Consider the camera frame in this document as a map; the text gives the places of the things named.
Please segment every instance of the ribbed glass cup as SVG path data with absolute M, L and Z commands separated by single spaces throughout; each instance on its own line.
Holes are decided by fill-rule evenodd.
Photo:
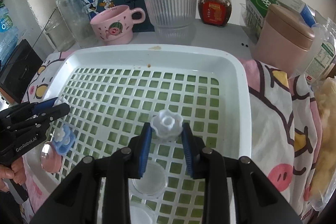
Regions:
M 197 0 L 144 0 L 149 19 L 159 37 L 188 40 Z

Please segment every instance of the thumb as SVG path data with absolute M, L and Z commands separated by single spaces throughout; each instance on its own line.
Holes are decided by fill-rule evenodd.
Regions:
M 12 179 L 12 178 L 14 178 L 14 172 L 8 167 L 0 165 L 0 179 Z

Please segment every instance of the pink circle nose print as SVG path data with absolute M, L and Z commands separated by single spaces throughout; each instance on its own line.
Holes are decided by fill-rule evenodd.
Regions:
M 278 189 L 279 192 L 286 190 L 293 178 L 293 166 L 289 164 L 279 164 L 268 174 L 268 179 Z

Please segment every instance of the finger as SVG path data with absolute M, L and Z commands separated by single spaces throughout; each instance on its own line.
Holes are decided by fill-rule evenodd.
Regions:
M 8 192 L 9 191 L 8 187 L 5 185 L 5 183 L 2 181 L 2 179 L 0 179 L 0 191 L 3 191 L 3 192 Z
M 19 170 L 17 173 L 15 173 L 13 181 L 16 184 L 22 185 L 24 182 L 26 182 L 26 174 L 24 169 Z
M 23 158 L 20 157 L 17 160 L 15 160 L 12 163 L 11 167 L 12 167 L 12 170 L 13 170 L 14 173 L 16 173 L 17 171 L 19 171 L 20 169 L 23 169 L 24 168 L 24 166 L 23 166 Z
M 14 178 L 14 172 L 8 167 L 0 165 L 0 179 L 12 179 Z

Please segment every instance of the bolt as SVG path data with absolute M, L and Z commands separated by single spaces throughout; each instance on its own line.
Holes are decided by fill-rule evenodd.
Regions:
M 202 149 L 202 152 L 204 154 L 211 154 L 212 153 L 212 149 L 209 148 L 209 147 L 205 147 L 205 148 Z
M 249 157 L 246 157 L 246 156 L 242 156 L 240 158 L 240 161 L 244 164 L 249 164 L 251 162 L 251 159 Z
M 85 163 L 85 164 L 89 164 L 92 161 L 93 161 L 93 158 L 90 157 L 90 156 L 86 156 L 86 157 L 83 158 L 83 163 Z
M 132 152 L 132 150 L 129 147 L 124 147 L 124 148 L 121 149 L 121 153 L 123 153 L 123 154 L 129 154 L 131 152 Z

